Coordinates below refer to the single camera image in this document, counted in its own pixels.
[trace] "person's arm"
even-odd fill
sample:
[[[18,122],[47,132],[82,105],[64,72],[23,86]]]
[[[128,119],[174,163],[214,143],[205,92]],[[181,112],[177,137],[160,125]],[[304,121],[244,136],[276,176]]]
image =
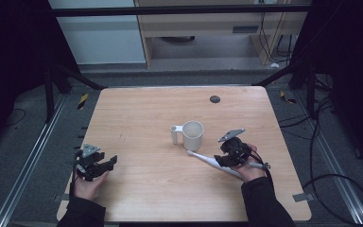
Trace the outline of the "person's arm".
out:
[[[254,151],[257,150],[256,146],[249,146]],[[255,163],[256,161],[249,157],[247,162]],[[263,169],[249,165],[237,166],[233,169],[241,175],[244,181],[241,192],[250,227],[295,226],[291,216],[277,201]]]
[[[87,182],[80,178],[75,182],[75,196],[71,197],[67,205],[66,214],[59,221],[58,227],[103,227],[106,208],[93,202],[96,191],[105,181],[109,171]]]

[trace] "wooden table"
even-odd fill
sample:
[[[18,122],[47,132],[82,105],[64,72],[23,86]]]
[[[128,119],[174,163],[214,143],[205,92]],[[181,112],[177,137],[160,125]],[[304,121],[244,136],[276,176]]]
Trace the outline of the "wooden table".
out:
[[[212,103],[211,96],[219,96]],[[222,155],[217,139],[244,128],[238,137],[254,144],[271,165],[276,196],[294,220],[311,218],[267,91],[262,87],[113,88],[101,92],[84,143],[101,147],[118,163],[96,201],[105,219],[132,221],[246,221],[241,180],[187,155],[173,145],[170,126],[198,120],[204,126],[197,153]],[[68,201],[62,201],[60,219]]]

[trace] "gray floor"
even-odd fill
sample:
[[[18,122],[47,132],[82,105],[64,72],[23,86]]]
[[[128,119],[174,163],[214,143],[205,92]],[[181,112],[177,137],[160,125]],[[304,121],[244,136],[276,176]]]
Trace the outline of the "gray floor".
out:
[[[196,37],[191,43],[170,43],[169,40],[158,39],[155,44],[153,61],[149,69],[122,68],[100,74],[90,72],[85,76],[99,84],[111,87],[250,85],[277,71],[270,65],[259,63],[249,37],[245,36]],[[288,76],[275,81],[267,88],[272,107],[280,121],[305,114],[303,105],[289,103],[280,97],[281,90],[297,100],[303,96],[304,89],[290,93],[286,86],[287,81]],[[99,96],[98,91],[75,80],[71,79],[71,82],[74,88],[70,95],[63,96],[56,92],[56,100],[64,98],[62,112],[43,148],[39,161],[32,168],[32,174],[15,209],[9,214],[9,226],[54,226],[57,222],[58,196],[62,194],[68,182],[73,154],[82,142],[84,127],[89,124]],[[79,99],[85,93],[89,94],[86,105],[82,110],[77,110]],[[325,96],[324,93],[317,93],[319,100]],[[10,126],[5,127],[0,134],[0,208],[16,183],[29,153],[43,130],[44,111],[43,87],[18,96],[15,110],[8,119]],[[300,116],[284,121],[281,125],[297,122],[302,118],[303,116]],[[287,147],[302,184],[310,180],[308,138],[313,132],[310,123],[310,121],[304,121],[298,126],[283,128]],[[324,110],[320,115],[320,128],[321,135],[318,138],[324,136],[328,148],[336,157],[345,175],[363,186],[363,160],[355,158],[354,145],[338,117],[333,114],[333,107]],[[323,149],[320,143],[315,143],[313,153],[315,176],[330,172],[330,167],[325,161],[328,158],[325,158]],[[337,188],[336,180],[320,180],[316,186],[320,198],[328,207],[353,221],[346,201]],[[355,191],[363,204],[363,195]],[[305,192],[311,193],[311,188],[305,188]],[[309,205],[313,217],[306,223],[298,223],[299,226],[347,226],[330,215],[317,200],[310,201]]]

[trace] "white mug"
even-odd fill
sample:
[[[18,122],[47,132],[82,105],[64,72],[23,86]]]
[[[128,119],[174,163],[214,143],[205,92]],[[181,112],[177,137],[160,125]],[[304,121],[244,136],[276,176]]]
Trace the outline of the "white mug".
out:
[[[173,144],[178,144],[178,132],[182,132],[182,143],[188,150],[196,151],[201,147],[204,127],[198,121],[188,121],[182,126],[170,127]]]

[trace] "mug handle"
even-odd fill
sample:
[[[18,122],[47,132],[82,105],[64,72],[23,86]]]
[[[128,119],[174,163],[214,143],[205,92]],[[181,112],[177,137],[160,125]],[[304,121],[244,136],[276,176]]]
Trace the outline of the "mug handle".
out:
[[[172,126],[170,127],[170,132],[172,133],[173,144],[178,144],[178,132],[182,131],[182,126]]]

